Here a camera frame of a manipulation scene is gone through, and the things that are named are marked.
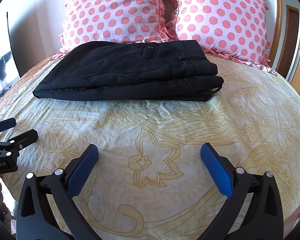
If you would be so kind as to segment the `right pink polka-dot pillow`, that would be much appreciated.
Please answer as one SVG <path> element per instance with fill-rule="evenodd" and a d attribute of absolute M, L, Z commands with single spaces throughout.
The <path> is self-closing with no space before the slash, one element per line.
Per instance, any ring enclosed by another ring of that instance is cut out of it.
<path fill-rule="evenodd" d="M 266 0 L 178 0 L 175 38 L 195 40 L 205 52 L 273 73 L 267 10 Z"/>

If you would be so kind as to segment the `wooden door frame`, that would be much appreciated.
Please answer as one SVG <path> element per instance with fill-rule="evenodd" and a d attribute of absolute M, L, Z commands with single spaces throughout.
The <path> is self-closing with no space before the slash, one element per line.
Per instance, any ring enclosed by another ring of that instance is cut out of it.
<path fill-rule="evenodd" d="M 271 41 L 269 65 L 300 95 L 300 2 L 266 0 Z"/>

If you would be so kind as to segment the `left pink polka-dot pillow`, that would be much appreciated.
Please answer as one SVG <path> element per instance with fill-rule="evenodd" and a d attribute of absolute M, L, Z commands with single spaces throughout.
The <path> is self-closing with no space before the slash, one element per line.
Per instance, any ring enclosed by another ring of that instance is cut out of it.
<path fill-rule="evenodd" d="M 90 41 L 167 42 L 164 0 L 65 0 L 61 51 Z"/>

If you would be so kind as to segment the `cream floral bed sheet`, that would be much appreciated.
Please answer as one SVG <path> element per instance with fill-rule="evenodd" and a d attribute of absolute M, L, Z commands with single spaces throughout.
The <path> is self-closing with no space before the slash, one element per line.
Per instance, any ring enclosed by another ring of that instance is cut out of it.
<path fill-rule="evenodd" d="M 17 122 L 0 141 L 38 132 L 3 176 L 12 196 L 29 172 L 50 175 L 94 144 L 99 160 L 74 201 L 102 239 L 197 239 L 226 200 L 200 159 L 209 142 L 234 166 L 273 172 L 289 218 L 300 205 L 300 96 L 279 75 L 207 58 L 224 79 L 208 102 L 38 99 L 57 61 L 34 66 L 0 100 L 0 121 Z"/>

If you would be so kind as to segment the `black flat screen television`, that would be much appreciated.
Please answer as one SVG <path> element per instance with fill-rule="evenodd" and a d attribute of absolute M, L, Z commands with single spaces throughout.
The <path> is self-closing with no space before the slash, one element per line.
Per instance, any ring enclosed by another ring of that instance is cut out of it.
<path fill-rule="evenodd" d="M 8 13 L 0 13 L 0 98 L 20 79 L 13 57 Z"/>

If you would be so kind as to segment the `pink polka-dot pillow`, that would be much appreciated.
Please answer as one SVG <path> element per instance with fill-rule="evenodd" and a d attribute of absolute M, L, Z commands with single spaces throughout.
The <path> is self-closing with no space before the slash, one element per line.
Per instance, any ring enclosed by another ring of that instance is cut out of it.
<path fill-rule="evenodd" d="M 164 0 L 65 0 L 61 51 L 90 41 L 167 42 Z"/>
<path fill-rule="evenodd" d="M 195 40 L 205 52 L 273 73 L 267 10 L 266 0 L 178 0 L 175 38 Z"/>

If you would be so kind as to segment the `black pants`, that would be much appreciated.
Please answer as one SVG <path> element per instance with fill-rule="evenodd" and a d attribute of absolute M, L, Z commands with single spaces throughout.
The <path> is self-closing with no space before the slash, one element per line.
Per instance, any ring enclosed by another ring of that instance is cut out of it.
<path fill-rule="evenodd" d="M 207 101 L 223 86 L 195 40 L 88 42 L 73 49 L 34 89 L 37 98 L 70 101 Z"/>

